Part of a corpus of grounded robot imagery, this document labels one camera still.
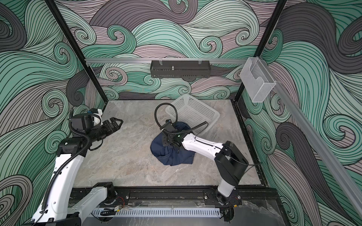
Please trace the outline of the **dark blue denim trousers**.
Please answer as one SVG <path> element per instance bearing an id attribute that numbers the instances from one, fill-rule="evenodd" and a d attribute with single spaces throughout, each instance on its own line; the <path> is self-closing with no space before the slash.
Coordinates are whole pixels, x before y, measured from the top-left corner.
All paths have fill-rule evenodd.
<path id="1" fill-rule="evenodd" d="M 164 133 L 158 134 L 150 145 L 151 153 L 163 164 L 176 166 L 180 164 L 193 164 L 195 152 L 186 150 L 183 146 L 164 146 Z"/>

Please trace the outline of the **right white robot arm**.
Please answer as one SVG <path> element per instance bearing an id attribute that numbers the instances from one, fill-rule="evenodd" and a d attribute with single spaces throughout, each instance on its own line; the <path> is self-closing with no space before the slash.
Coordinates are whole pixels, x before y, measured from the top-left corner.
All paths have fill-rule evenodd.
<path id="1" fill-rule="evenodd" d="M 216 191 L 216 198 L 221 205 L 231 203 L 231 194 L 239 185 L 249 166 L 248 160 L 231 141 L 216 143 L 198 138 L 193 133 L 163 131 L 164 145 L 171 145 L 177 149 L 183 148 L 193 151 L 213 160 L 221 176 L 220 184 Z"/>

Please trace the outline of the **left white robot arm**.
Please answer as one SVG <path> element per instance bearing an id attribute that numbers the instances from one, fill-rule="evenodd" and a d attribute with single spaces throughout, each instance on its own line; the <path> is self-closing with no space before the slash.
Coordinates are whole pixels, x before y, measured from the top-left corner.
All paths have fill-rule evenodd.
<path id="1" fill-rule="evenodd" d="M 96 114 L 70 117 L 68 126 L 73 136 L 58 145 L 53 175 L 29 226 L 80 226 L 99 204 L 115 202 L 117 194 L 113 183 L 100 182 L 74 207 L 68 206 L 76 175 L 92 143 L 103 141 L 123 124 L 121 119 L 114 117 L 99 120 L 99 123 L 95 119 L 101 117 Z"/>

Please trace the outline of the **white perforated plastic basket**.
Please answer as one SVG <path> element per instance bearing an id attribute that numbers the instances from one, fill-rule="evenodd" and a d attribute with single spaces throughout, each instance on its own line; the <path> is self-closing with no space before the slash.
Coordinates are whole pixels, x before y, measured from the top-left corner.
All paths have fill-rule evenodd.
<path id="1" fill-rule="evenodd" d="M 193 128 L 207 122 L 207 126 L 201 126 L 194 130 L 197 135 L 208 132 L 220 117 L 220 113 L 195 97 L 184 94 L 171 103 L 177 110 L 178 120 Z"/>

